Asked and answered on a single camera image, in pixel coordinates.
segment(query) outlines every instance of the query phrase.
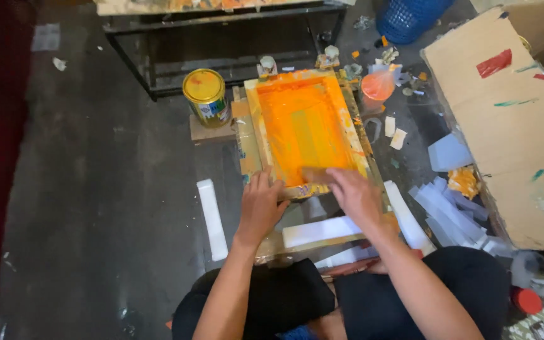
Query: cardboard box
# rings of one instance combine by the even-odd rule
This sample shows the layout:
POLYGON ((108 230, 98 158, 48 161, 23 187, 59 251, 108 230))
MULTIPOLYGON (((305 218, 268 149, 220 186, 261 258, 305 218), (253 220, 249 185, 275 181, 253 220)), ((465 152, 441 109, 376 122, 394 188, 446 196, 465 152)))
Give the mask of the cardboard box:
POLYGON ((519 35, 532 54, 544 48, 544 3, 491 8, 422 56, 449 126, 475 159, 495 233, 520 249, 544 249, 544 81, 519 35), (510 65, 483 78, 477 66, 506 50, 510 65))

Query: blue plastic basket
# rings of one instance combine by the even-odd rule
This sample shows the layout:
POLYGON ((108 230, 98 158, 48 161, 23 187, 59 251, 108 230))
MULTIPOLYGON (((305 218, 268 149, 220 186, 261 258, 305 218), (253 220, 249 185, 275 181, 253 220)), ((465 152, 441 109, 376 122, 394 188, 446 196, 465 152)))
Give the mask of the blue plastic basket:
POLYGON ((377 30, 392 43, 412 43, 455 0, 389 0, 377 15, 377 30))

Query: red bottle cap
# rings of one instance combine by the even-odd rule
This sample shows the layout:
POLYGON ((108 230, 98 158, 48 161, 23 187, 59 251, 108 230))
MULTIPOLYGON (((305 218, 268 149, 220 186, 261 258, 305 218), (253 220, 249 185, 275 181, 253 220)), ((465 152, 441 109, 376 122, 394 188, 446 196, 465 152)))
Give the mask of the red bottle cap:
POLYGON ((543 302, 540 297, 530 288, 518 290, 514 294, 514 303, 526 314, 536 314, 543 309, 543 302))

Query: gold paint can lid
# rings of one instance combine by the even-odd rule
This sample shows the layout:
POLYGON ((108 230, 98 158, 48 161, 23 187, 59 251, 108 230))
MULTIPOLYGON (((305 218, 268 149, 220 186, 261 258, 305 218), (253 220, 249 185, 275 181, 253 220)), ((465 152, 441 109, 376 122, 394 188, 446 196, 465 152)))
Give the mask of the gold paint can lid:
POLYGON ((199 68, 184 78, 182 91, 193 102, 213 102, 224 95, 225 83, 216 71, 199 68))

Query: paint can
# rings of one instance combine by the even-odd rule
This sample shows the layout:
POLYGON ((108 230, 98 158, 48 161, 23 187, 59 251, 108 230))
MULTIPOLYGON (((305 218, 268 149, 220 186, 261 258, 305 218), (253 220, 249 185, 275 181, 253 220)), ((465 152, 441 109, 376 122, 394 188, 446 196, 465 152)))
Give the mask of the paint can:
POLYGON ((182 84, 182 92, 190 101, 192 112, 202 126, 210 129, 222 127, 230 121, 225 90, 222 76, 208 68, 190 72, 182 84))

